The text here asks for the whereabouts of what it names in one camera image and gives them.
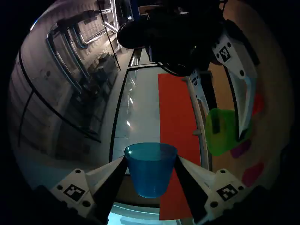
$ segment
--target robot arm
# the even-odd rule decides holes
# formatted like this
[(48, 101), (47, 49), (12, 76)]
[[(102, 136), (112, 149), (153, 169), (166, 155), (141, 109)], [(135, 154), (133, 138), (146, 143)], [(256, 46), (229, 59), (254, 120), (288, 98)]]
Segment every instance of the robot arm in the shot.
[[(258, 59), (253, 59), (257, 56), (250, 55), (252, 51), (245, 47), (241, 39), (237, 40), (229, 35), (232, 32), (231, 26), (235, 26), (235, 24), (231, 21), (226, 21), (225, 24), (230, 24), (230, 26), (228, 26), (228, 30), (224, 29), (212, 50), (217, 61), (224, 66), (227, 74), (235, 109), (236, 138), (239, 140), (243, 138), (252, 115), (257, 78), (254, 63)], [(207, 77), (209, 73), (209, 71), (199, 71), (196, 68), (189, 76), (194, 84), (196, 97), (204, 103), (207, 114), (210, 109), (217, 107), (214, 96), (211, 97), (211, 91), (207, 90), (208, 88), (202, 82), (203, 77)]]
[[(249, 190), (227, 170), (208, 171), (180, 156), (174, 168), (194, 222), (212, 221), (240, 202)], [(123, 156), (85, 173), (75, 169), (51, 189), (51, 193), (83, 218), (107, 224), (107, 217), (127, 169)]]

